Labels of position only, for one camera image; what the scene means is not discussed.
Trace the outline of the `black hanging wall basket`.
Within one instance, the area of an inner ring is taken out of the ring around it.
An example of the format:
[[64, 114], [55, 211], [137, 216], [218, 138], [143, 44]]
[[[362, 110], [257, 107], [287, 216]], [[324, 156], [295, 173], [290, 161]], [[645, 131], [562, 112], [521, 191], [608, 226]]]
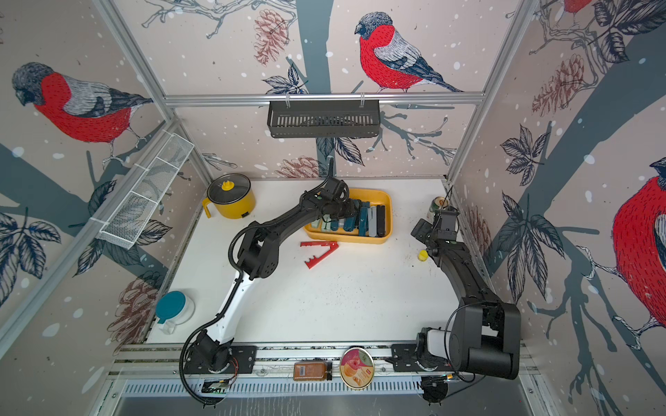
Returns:
[[378, 101], [272, 102], [267, 126], [274, 139], [372, 138], [381, 131]]

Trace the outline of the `green white small bottle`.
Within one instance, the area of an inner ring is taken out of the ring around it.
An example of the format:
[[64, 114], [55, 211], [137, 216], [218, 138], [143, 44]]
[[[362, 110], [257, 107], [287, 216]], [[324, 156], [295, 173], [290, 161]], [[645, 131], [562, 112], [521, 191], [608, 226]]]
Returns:
[[445, 197], [436, 197], [434, 198], [428, 208], [427, 218], [429, 221], [433, 222], [435, 216], [442, 210], [446, 209], [449, 206], [449, 202]]

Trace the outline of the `dark teal angled pruning pliers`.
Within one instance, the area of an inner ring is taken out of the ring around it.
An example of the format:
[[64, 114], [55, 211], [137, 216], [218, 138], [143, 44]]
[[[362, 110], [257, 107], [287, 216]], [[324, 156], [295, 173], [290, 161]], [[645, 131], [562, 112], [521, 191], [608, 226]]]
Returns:
[[357, 223], [358, 223], [357, 216], [345, 218], [344, 224], [343, 224], [343, 229], [346, 232], [353, 232], [355, 229], [357, 229]]

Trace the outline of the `teal round object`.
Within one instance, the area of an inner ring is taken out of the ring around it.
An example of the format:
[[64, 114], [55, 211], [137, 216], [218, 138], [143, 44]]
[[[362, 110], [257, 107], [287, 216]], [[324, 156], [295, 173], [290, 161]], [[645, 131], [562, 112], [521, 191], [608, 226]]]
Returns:
[[159, 330], [171, 335], [189, 321], [195, 312], [194, 301], [182, 291], [170, 291], [157, 303], [155, 315]]

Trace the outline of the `yellow electric cooking pot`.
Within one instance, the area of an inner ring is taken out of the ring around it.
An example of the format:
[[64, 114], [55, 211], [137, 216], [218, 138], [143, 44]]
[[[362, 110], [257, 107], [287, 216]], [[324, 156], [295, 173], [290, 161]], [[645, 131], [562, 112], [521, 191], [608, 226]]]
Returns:
[[206, 197], [202, 201], [208, 218], [212, 217], [208, 208], [210, 204], [225, 218], [241, 219], [249, 216], [256, 206], [251, 180], [241, 173], [220, 176], [206, 189]]

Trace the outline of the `yellow plastic storage box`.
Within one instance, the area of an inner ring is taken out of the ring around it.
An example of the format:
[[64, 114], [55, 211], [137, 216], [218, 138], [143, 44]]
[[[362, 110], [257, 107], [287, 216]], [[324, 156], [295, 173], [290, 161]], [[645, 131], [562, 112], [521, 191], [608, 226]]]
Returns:
[[323, 232], [322, 223], [320, 223], [318, 227], [305, 225], [303, 230], [311, 239], [315, 240], [338, 241], [338, 243], [355, 244], [384, 244], [391, 237], [393, 232], [393, 208], [390, 195], [381, 190], [350, 188], [350, 197], [352, 199], [360, 199], [362, 202], [369, 202], [371, 207], [385, 207], [385, 233], [383, 237], [360, 237], [358, 235], [358, 230], [355, 230], [354, 232], [346, 232], [341, 226], [335, 232]]

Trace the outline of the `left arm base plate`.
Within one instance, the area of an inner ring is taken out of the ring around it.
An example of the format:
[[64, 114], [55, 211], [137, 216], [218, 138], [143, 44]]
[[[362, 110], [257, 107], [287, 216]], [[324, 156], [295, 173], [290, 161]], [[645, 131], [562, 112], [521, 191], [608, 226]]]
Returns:
[[258, 348], [254, 345], [231, 345], [217, 348], [190, 346], [184, 360], [184, 374], [251, 374]]

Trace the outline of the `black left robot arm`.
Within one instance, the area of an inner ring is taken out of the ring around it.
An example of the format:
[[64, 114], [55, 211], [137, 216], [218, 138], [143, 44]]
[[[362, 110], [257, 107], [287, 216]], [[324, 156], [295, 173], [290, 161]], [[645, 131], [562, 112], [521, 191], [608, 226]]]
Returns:
[[279, 266], [281, 244], [292, 234], [324, 217], [349, 218], [357, 212], [350, 189], [333, 177], [304, 192], [298, 204], [273, 220], [254, 221], [230, 243], [227, 257], [236, 271], [232, 288], [215, 317], [186, 339], [179, 358], [179, 376], [220, 374], [232, 365], [232, 343], [253, 284]]

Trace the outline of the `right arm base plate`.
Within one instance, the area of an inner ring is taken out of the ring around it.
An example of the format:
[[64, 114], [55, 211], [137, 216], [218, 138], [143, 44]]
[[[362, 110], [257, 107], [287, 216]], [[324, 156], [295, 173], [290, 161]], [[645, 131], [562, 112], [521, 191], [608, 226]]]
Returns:
[[454, 369], [446, 358], [430, 355], [423, 347], [416, 343], [396, 343], [391, 347], [390, 357], [387, 359], [395, 372], [453, 372]]

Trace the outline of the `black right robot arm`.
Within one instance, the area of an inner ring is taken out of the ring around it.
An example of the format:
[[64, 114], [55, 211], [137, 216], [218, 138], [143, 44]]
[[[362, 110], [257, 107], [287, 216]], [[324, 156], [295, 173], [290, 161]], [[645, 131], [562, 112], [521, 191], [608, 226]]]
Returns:
[[444, 327], [418, 334], [416, 362], [428, 371], [447, 365], [457, 372], [513, 380], [520, 369], [520, 312], [491, 291], [468, 246], [455, 240], [456, 220], [455, 213], [442, 213], [433, 223], [422, 218], [411, 232], [459, 299]]

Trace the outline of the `black pruning pliers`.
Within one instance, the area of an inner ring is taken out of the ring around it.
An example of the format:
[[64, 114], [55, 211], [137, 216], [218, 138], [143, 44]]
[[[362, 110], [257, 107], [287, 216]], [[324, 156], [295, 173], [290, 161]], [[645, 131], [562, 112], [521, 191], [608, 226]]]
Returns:
[[386, 236], [386, 206], [376, 206], [376, 236]]

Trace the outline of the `round pink tin lid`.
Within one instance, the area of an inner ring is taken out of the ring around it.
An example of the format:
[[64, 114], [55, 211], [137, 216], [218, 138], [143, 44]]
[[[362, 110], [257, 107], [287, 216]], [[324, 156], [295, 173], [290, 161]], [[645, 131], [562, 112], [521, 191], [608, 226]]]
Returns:
[[347, 387], [354, 390], [363, 390], [374, 379], [374, 360], [366, 349], [350, 348], [343, 354], [339, 372], [343, 383]]

